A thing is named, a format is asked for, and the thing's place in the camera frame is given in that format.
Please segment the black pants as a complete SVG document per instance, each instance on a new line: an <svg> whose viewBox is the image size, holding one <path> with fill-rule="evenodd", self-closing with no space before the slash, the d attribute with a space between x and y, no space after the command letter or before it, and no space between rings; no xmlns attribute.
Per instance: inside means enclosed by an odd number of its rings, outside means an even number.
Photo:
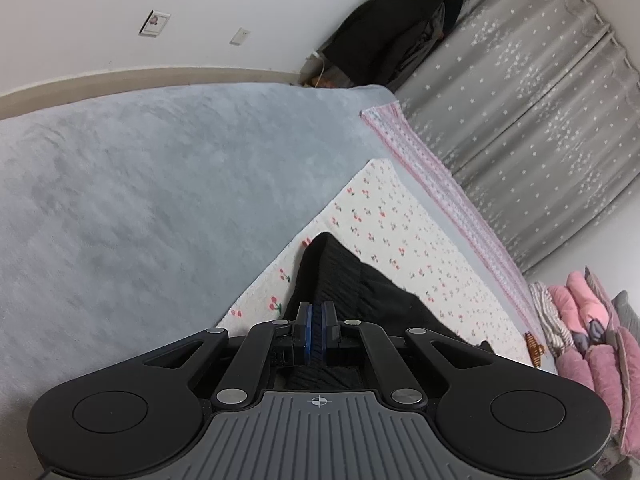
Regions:
<svg viewBox="0 0 640 480"><path fill-rule="evenodd" d="M302 302L318 306L326 301L334 303L339 320L375 324L390 337L404 336L409 328L425 328L454 340L459 338L417 296L361 262L330 233L316 236L305 249L284 317L295 320ZM327 366L320 358L288 368L282 380L283 387L292 391L370 388L355 367Z"/></svg>

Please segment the brown hair claw clip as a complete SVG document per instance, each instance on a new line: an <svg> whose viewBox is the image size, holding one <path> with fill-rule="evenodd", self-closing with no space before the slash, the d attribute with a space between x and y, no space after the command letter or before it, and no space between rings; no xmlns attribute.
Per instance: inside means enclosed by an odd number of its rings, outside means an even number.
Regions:
<svg viewBox="0 0 640 480"><path fill-rule="evenodd" d="M542 358L546 353L546 348L544 348L544 345L541 344L531 332L525 333L524 339L529 359L532 361L533 367L541 368Z"/></svg>

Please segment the cherry print white sheet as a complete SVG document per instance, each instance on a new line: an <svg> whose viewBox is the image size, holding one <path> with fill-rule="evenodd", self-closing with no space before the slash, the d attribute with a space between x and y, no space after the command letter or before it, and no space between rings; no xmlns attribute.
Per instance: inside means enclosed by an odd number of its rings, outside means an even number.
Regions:
<svg viewBox="0 0 640 480"><path fill-rule="evenodd" d="M466 341L486 340L499 356L530 362L528 329L508 297L465 238L419 202L388 159L370 160L235 300L220 327L238 336L280 318L304 249L322 232L418 296Z"/></svg>

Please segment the striped folded cloth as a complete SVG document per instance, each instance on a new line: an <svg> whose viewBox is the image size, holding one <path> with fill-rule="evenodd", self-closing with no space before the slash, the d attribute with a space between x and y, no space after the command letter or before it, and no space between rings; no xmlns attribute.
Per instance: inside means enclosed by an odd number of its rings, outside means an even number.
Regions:
<svg viewBox="0 0 640 480"><path fill-rule="evenodd" d="M572 333L562 321L547 286L541 282L533 282L528 284L528 289L533 298L544 338L552 356L556 359L567 349L575 347Z"/></svg>

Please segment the grey bed cover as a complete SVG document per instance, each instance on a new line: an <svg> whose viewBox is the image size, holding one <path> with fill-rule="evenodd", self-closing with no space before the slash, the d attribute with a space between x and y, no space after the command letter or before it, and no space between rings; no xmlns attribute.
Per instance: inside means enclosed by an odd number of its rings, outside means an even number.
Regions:
<svg viewBox="0 0 640 480"><path fill-rule="evenodd" d="M26 422L41 393L220 326L370 160L457 230L360 117L393 102L380 87L204 84L4 120L2 477L40 474Z"/></svg>

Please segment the pink grey folded duvet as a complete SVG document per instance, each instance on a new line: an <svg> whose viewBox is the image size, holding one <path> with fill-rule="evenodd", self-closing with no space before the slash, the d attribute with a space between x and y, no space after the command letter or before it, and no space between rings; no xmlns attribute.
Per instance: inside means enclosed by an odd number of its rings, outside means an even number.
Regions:
<svg viewBox="0 0 640 480"><path fill-rule="evenodd" d="M639 459L639 344L620 326L614 344L594 344L582 356L566 349L555 365L561 377L579 382L597 393L610 410L612 436L620 454Z"/></svg>

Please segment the pink striped blanket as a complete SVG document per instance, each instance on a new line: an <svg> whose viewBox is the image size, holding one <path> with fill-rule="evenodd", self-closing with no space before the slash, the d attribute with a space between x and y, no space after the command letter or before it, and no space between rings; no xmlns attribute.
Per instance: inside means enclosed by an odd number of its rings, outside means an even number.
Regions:
<svg viewBox="0 0 640 480"><path fill-rule="evenodd" d="M413 132L400 104L367 108L360 117L456 226L528 331L538 339L544 338L525 278L449 170Z"/></svg>

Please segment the grey star curtain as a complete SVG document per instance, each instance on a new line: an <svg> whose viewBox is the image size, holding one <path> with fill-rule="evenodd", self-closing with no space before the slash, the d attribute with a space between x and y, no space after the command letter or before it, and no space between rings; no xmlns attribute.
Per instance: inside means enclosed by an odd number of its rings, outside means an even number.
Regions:
<svg viewBox="0 0 640 480"><path fill-rule="evenodd" d="M639 75L587 0L464 0L397 97L522 271L638 188Z"/></svg>

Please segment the hanging dark clothes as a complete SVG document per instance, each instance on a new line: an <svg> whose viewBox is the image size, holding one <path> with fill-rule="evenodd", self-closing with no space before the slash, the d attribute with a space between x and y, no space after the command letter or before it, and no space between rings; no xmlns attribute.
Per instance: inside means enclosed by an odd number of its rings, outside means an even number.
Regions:
<svg viewBox="0 0 640 480"><path fill-rule="evenodd" d="M368 0L319 54L316 88L378 84L395 91L456 26L464 0Z"/></svg>

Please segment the white wall switch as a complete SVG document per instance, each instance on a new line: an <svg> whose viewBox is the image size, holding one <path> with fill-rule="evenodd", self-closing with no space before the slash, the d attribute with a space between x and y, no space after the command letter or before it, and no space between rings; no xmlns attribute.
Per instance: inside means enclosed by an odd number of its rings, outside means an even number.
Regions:
<svg viewBox="0 0 640 480"><path fill-rule="evenodd" d="M232 44L232 46L240 46L248 36L250 36L250 31L245 28L240 28L230 40L230 44Z"/></svg>

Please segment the white wall socket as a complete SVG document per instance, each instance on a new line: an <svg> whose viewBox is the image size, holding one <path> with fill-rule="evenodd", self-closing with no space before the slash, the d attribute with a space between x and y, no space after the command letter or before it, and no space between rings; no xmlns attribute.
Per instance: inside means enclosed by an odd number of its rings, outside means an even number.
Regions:
<svg viewBox="0 0 640 480"><path fill-rule="evenodd" d="M165 28L171 15L160 11L152 10L143 22L139 30L139 35L143 37L157 37Z"/></svg>

